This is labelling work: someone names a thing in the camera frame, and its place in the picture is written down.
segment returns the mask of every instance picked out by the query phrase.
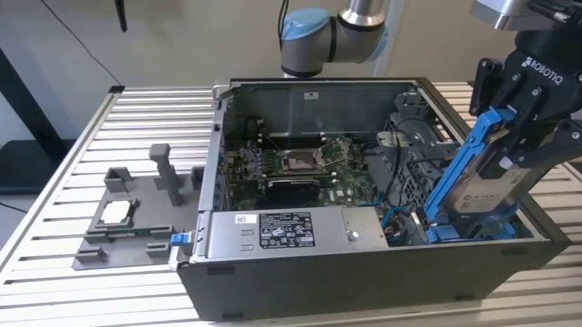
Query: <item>sticker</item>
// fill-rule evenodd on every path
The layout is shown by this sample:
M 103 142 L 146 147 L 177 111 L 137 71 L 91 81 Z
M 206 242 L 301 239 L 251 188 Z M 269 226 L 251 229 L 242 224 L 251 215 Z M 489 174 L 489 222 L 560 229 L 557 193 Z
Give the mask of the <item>sticker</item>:
M 257 223 L 257 215 L 235 215 L 235 223 Z
M 315 246 L 311 213 L 262 213 L 259 230 L 263 249 Z
M 456 210 L 460 213 L 494 211 L 528 172 L 529 168 L 513 168 L 506 171 L 504 178 L 478 180 L 473 178 L 473 182 L 468 183 L 468 187 L 458 195 Z
M 303 100 L 317 100 L 317 99 L 319 99 L 319 92 L 303 93 Z

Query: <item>slotted table surface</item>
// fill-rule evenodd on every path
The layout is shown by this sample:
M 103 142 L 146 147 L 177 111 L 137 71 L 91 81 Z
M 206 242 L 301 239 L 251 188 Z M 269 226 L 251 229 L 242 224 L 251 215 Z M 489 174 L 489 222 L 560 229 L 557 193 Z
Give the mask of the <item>slotted table surface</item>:
M 472 87 L 437 83 L 468 123 Z M 71 268 L 108 167 L 150 175 L 147 149 L 173 146 L 181 172 L 205 165 L 213 88 L 131 89 L 110 95 L 54 179 L 0 252 L 0 325 L 206 326 L 167 265 Z M 582 326 L 582 176 L 557 166 L 532 191 L 573 246 L 544 267 L 518 273 L 484 301 L 287 317 L 237 326 Z

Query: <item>black cable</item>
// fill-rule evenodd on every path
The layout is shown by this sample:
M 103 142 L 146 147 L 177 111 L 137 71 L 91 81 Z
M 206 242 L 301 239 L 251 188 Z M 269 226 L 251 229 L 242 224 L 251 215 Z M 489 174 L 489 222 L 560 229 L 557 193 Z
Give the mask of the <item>black cable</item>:
M 423 158 L 423 159 L 417 159 L 417 160 L 410 160 L 409 161 L 409 164 L 411 163 L 411 164 L 417 164 L 417 163 L 421 163 L 421 162 L 428 162 L 433 167 L 434 167 L 434 169 L 437 169 L 437 171 L 440 172 L 440 173 L 445 173 L 445 170 L 444 170 L 444 168 L 441 168 L 440 166 L 437 166 L 437 164 L 436 164 L 436 161 L 437 160 L 440 160 L 440 161 L 444 161 L 444 158 L 441 158 L 441 157 L 433 157 L 433 158 Z
M 580 0 L 532 0 L 528 7 L 566 28 L 582 28 L 582 5 Z
M 62 25 L 64 26 L 64 28 L 70 31 L 71 35 L 76 38 L 76 40 L 79 41 L 80 45 L 83 46 L 84 50 L 87 51 L 90 57 L 95 60 L 95 62 L 102 66 L 102 68 L 104 69 L 104 71 L 110 74 L 111 78 L 116 81 L 118 85 L 122 85 L 122 83 L 119 82 L 119 79 L 115 77 L 115 75 L 110 72 L 108 68 L 103 65 L 103 63 L 95 58 L 95 56 L 92 55 L 88 47 L 84 45 L 82 39 L 79 39 L 79 36 L 76 36 L 74 30 L 67 26 L 67 24 L 64 23 L 64 21 L 59 18 L 59 16 L 56 15 L 55 11 L 52 10 L 52 8 L 48 6 L 48 4 L 44 2 L 44 0 L 40 0 L 40 2 L 43 3 L 44 7 L 47 7 L 48 11 L 51 12 L 51 14 L 55 16 L 56 20 L 62 23 Z
M 279 38 L 279 50 L 283 50 L 283 26 L 285 26 L 285 16 L 287 15 L 287 10 L 290 9 L 290 0 L 283 0 L 282 8 L 279 10 L 279 19 L 277 22 L 277 31 Z
M 22 213 L 28 213 L 28 211 L 26 211 L 24 209 L 16 208 L 15 206 L 11 206 L 10 204 L 6 204 L 3 202 L 0 202 L 0 206 L 4 206 L 4 207 L 7 207 L 8 209 L 12 209 L 12 210 L 20 211 Z
M 399 132 L 398 126 L 401 126 L 401 124 L 405 121 L 422 121 L 423 123 L 426 123 L 433 128 L 433 125 L 430 125 L 430 123 L 426 120 L 415 118 L 415 117 L 405 118 L 394 126 L 393 133 L 394 133 L 394 139 L 397 141 L 397 154 L 395 154 L 394 165 L 393 165 L 393 178 L 390 179 L 390 182 L 389 182 L 389 185 L 387 185 L 387 188 L 386 188 L 386 191 L 385 191 L 385 197 L 383 197 L 386 199 L 386 201 L 387 201 L 389 206 L 391 206 L 393 208 L 395 208 L 398 205 L 394 205 L 394 203 L 390 202 L 390 190 L 393 189 L 393 186 L 394 186 L 394 183 L 395 183 L 395 180 L 397 180 L 398 169 L 401 168 L 401 155 L 402 155 L 401 140 L 398 139 L 397 132 Z

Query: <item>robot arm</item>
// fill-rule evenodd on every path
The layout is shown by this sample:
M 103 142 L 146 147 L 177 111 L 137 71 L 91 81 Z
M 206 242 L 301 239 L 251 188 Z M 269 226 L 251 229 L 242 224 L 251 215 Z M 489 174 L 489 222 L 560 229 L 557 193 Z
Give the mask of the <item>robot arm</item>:
M 325 63 L 361 63 L 386 46 L 387 2 L 351 0 L 335 17 L 323 8 L 303 8 L 285 18 L 282 69 L 286 75 L 314 77 Z
M 480 62 L 470 105 L 478 120 L 425 207 L 432 243 L 513 238 L 508 219 L 521 197 L 554 165 L 582 155 L 582 121 L 570 119 L 582 108 L 582 6 L 562 0 L 477 4 L 486 2 L 528 4 L 522 9 L 556 26 L 518 33 L 505 65 Z M 512 21 L 502 16 L 492 20 L 497 27 L 518 26 L 517 20 L 500 25 Z M 474 228 L 460 232 L 460 219 L 472 219 Z

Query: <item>blue cable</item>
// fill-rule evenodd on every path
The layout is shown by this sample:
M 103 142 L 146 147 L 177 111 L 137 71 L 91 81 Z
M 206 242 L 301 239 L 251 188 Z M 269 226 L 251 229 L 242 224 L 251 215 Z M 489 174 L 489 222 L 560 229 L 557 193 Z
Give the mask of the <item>blue cable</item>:
M 379 206 L 381 203 L 382 203 L 382 201 L 383 201 L 383 198 L 382 198 L 382 195 L 379 195 L 379 196 L 378 196 L 378 202 L 373 202 L 373 203 L 361 203 L 358 206 L 359 206 L 359 207 L 362 207 L 362 206 Z
M 383 216 L 383 219 L 382 219 L 382 230 L 385 230 L 386 227 L 389 227 L 390 216 L 391 216 L 393 213 L 395 213 L 398 210 L 403 210 L 403 207 L 397 206 L 397 207 L 391 208 L 391 209 L 389 210 L 389 212 L 386 213 L 386 215 Z

